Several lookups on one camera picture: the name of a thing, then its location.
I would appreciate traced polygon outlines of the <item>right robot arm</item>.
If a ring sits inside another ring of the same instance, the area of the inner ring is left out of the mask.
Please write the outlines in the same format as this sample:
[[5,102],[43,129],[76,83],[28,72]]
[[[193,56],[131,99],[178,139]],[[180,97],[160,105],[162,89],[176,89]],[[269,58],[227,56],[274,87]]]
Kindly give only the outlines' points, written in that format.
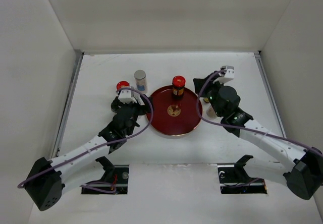
[[309,200],[322,185],[322,152],[271,133],[239,107],[241,98],[237,91],[219,82],[219,78],[211,74],[204,79],[193,79],[197,96],[208,98],[221,118],[218,126],[275,158],[283,166],[283,172],[274,175],[275,181],[282,182],[297,197]]

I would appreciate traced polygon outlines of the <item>silver cap shaker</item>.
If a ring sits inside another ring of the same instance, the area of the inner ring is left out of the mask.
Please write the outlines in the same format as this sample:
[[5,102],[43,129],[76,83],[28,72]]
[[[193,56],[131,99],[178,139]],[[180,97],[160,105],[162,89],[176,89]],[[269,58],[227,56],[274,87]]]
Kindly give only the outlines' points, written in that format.
[[137,70],[134,73],[137,89],[142,93],[147,93],[146,73],[143,70]]

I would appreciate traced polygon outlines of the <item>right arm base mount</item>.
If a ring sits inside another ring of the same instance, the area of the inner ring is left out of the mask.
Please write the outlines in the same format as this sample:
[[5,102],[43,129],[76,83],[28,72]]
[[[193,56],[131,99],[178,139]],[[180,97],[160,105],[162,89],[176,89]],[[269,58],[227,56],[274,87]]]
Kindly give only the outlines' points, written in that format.
[[237,162],[217,164],[222,194],[267,194],[264,179],[252,178],[244,169],[251,159],[252,155],[244,155]]

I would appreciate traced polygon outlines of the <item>red cap sauce jar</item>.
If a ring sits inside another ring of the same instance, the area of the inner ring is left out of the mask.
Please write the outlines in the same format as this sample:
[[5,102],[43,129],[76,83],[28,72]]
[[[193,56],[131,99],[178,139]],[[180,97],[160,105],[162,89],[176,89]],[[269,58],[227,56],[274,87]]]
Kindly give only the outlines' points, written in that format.
[[172,95],[175,99],[181,99],[184,95],[186,79],[177,75],[172,79]]

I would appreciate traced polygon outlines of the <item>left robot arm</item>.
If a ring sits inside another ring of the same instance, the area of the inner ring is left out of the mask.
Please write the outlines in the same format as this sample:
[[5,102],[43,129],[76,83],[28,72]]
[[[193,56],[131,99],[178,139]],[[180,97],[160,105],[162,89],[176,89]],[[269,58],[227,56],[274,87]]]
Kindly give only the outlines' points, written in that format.
[[18,187],[26,190],[40,211],[53,207],[66,192],[78,187],[114,194],[118,175],[107,156],[136,136],[139,116],[153,111],[152,98],[143,95],[141,99],[143,103],[125,103],[116,97],[116,114],[103,130],[64,155],[38,159]]

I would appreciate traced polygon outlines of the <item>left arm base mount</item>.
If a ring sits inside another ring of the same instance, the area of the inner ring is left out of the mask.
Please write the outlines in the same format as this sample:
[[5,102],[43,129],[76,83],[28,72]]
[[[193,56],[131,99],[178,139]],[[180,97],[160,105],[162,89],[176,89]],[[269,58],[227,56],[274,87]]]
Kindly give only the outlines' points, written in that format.
[[128,194],[129,165],[113,165],[106,157],[96,160],[104,173],[100,179],[81,186],[82,195],[126,195]]

